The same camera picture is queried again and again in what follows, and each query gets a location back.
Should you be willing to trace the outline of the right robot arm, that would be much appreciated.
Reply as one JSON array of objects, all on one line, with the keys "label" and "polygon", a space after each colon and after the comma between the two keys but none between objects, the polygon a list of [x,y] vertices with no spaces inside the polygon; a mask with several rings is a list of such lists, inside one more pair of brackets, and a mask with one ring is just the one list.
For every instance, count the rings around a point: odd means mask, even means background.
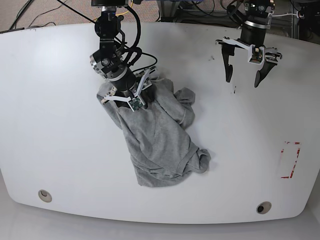
[{"label": "right robot arm", "polygon": [[[101,8],[94,24],[99,49],[90,56],[92,68],[106,81],[97,94],[98,99],[103,105],[114,102],[118,108],[130,108],[134,112],[146,109],[154,99],[149,76],[156,67],[130,69],[144,55],[138,46],[142,26],[137,13],[126,0],[93,0],[91,5]],[[136,20],[137,33],[132,46],[126,45],[126,35],[121,29],[124,17],[116,14],[120,7],[126,8]]]}]

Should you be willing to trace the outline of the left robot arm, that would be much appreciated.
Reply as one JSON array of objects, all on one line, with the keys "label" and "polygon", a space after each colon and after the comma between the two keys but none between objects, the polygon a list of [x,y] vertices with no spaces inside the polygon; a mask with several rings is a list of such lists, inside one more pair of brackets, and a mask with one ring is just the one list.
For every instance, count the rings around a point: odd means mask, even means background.
[{"label": "left robot arm", "polygon": [[264,44],[266,31],[271,28],[274,9],[275,4],[272,0],[237,0],[236,5],[231,2],[226,7],[227,16],[241,27],[239,38],[232,39],[225,36],[215,41],[221,45],[226,82],[229,83],[232,79],[233,66],[229,64],[229,58],[235,55],[236,48],[247,51],[248,63],[262,66],[256,72],[255,87],[258,87],[278,65],[278,59],[283,55],[277,48],[266,47]]}]

